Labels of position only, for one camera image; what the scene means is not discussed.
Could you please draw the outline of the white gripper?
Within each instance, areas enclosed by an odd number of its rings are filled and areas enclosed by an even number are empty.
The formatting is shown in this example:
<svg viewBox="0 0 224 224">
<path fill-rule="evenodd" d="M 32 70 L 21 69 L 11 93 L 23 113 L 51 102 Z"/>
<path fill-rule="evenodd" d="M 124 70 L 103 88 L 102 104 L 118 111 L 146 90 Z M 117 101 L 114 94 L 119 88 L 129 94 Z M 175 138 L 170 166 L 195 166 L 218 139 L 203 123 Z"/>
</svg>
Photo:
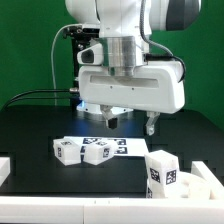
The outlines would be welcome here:
<svg viewBox="0 0 224 224">
<path fill-rule="evenodd" d="M 182 72 L 180 63 L 149 63 L 135 67 L 132 76 L 112 76 L 106 67 L 82 66 L 80 96 L 86 103 L 101 105 L 109 129 L 115 129 L 118 121 L 111 106 L 149 111 L 145 130 L 151 136 L 160 113 L 175 113 L 185 104 Z"/>
</svg>

